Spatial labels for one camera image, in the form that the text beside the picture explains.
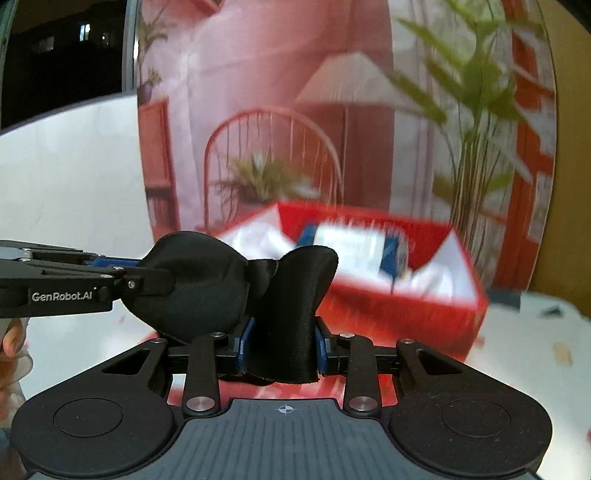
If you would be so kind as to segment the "person's hand at left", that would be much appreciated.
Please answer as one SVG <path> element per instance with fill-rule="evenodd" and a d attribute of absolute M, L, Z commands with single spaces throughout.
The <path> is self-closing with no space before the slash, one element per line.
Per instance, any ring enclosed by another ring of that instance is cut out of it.
<path fill-rule="evenodd" d="M 28 318 L 1 320 L 1 428 L 9 428 L 25 398 L 20 381 L 33 368 L 26 346 Z"/>

